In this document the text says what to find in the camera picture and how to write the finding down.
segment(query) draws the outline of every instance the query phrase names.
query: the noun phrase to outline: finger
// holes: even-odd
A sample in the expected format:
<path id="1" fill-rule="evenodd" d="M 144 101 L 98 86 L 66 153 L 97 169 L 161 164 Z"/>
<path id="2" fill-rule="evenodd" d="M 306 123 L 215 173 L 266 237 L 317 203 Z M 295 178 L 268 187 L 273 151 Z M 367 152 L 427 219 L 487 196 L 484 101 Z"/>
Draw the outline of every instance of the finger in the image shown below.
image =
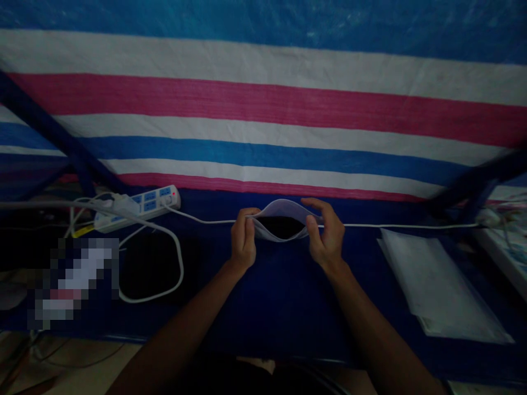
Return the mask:
<path id="1" fill-rule="evenodd" d="M 313 247 L 319 249 L 323 248 L 324 244 L 320 238 L 320 232 L 318 231 L 318 224 L 314 216 L 306 217 L 307 232 L 309 233 L 309 240 L 313 244 Z"/>
<path id="2" fill-rule="evenodd" d="M 302 199 L 301 202 L 306 206 L 316 208 L 317 210 L 320 210 L 322 212 L 322 218 L 324 218 L 325 229 L 332 229 L 333 227 L 339 224 L 340 219 L 337 214 L 335 214 L 335 211 L 333 210 L 331 204 L 319 199 L 315 199 L 314 197 L 306 197 Z"/>
<path id="3" fill-rule="evenodd" d="M 254 246 L 254 221 L 252 218 L 245 220 L 245 245 L 244 247 Z"/>
<path id="4" fill-rule="evenodd" d="M 303 205 L 316 208 L 319 211 L 322 211 L 327 206 L 331 207 L 329 203 L 315 197 L 303 197 L 300 201 Z"/>
<path id="5" fill-rule="evenodd" d="M 256 207 L 243 208 L 238 213 L 238 219 L 240 217 L 245 217 L 245 216 L 248 216 L 248 215 L 258 214 L 260 211 L 261 210 L 259 208 L 256 208 Z"/>
<path id="6" fill-rule="evenodd" d="M 259 212 L 260 209 L 256 207 L 243 208 L 240 210 L 238 213 L 238 218 L 236 219 L 236 222 L 234 223 L 231 230 L 233 249 L 241 251 L 245 245 L 245 216 L 258 214 Z"/>

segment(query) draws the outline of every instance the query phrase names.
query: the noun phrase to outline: forearm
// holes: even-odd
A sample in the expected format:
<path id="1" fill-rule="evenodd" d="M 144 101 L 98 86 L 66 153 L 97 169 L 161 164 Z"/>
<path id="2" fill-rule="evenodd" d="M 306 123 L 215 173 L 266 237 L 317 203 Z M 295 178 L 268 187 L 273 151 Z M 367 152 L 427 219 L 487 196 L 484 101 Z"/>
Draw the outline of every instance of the forearm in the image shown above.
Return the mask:
<path id="1" fill-rule="evenodd" d="M 107 394 L 156 394 L 178 378 L 198 349 L 244 269 L 227 262 L 218 274 L 133 357 Z"/>
<path id="2" fill-rule="evenodd" d="M 441 385 L 362 290 L 345 262 L 327 272 L 379 394 L 444 394 Z"/>

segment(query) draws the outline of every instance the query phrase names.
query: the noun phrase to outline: table surface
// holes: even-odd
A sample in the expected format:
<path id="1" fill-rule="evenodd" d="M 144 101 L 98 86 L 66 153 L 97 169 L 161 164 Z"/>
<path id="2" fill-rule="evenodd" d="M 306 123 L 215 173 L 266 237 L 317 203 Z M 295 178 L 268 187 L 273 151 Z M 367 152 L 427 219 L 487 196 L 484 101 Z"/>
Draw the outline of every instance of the table surface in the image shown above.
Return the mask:
<path id="1" fill-rule="evenodd" d="M 284 198 L 276 195 L 222 191 L 180 190 L 181 211 L 200 219 L 235 219 L 240 208 L 264 208 Z M 344 223 L 436 224 L 422 205 L 404 202 L 326 199 Z M 199 287 L 217 273 L 230 256 L 230 225 L 203 225 L 176 214 L 154 220 L 173 230 L 185 249 L 185 240 L 199 244 L 199 259 L 185 264 Z M 90 237 L 123 237 L 115 234 Z M 375 228 L 347 228 L 343 257 L 365 292 L 417 356 L 438 378 L 527 387 L 527 321 L 467 259 L 445 233 L 401 230 L 438 237 L 461 271 L 471 281 L 509 334 L 513 345 L 425 336 L 410 314 L 395 276 L 388 266 Z M 309 239 L 288 243 L 257 240 L 254 266 L 232 291 L 203 344 L 207 351 L 270 359 L 338 362 L 361 367 L 346 322 L 323 272 L 311 259 Z M 84 323 L 65 323 L 63 336 L 100 340 L 145 342 L 177 312 L 174 304 L 105 302 L 104 308 L 80 311 Z M 27 329 L 27 305 L 0 315 L 0 326 Z"/>

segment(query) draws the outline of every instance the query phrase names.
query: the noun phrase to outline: hand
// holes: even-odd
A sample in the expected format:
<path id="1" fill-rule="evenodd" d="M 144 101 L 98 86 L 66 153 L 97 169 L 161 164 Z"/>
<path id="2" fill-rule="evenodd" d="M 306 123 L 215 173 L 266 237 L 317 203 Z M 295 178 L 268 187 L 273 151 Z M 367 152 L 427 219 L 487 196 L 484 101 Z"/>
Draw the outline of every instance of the hand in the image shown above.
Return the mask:
<path id="1" fill-rule="evenodd" d="M 248 215 L 257 214 L 259 208 L 244 208 L 238 213 L 238 218 L 232 226 L 232 256 L 226 265 L 240 270 L 242 273 L 250 268 L 256 259 L 256 246 L 254 244 L 254 222 Z"/>
<path id="2" fill-rule="evenodd" d="M 307 216 L 307 231 L 309 232 L 309 252 L 326 274 L 335 273 L 342 268 L 348 268 L 342 259 L 342 240 L 346 228 L 333 211 L 331 204 L 313 197 L 302 199 L 302 204 L 320 210 L 324 218 L 324 233 L 320 237 L 318 224 L 311 215 Z"/>

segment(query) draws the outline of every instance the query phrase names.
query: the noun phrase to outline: yellow label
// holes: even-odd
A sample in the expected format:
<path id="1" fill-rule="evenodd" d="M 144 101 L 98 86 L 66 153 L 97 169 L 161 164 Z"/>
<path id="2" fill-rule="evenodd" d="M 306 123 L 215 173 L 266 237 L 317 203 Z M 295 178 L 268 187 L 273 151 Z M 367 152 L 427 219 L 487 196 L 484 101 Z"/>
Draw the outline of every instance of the yellow label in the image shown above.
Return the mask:
<path id="1" fill-rule="evenodd" d="M 88 232 L 91 232 L 93 230 L 93 225 L 88 225 L 82 229 L 79 229 L 78 231 L 76 231 L 75 233 L 73 233 L 73 237 L 76 239 L 76 238 L 79 238 L 80 236 L 83 236 L 85 235 L 86 233 Z"/>

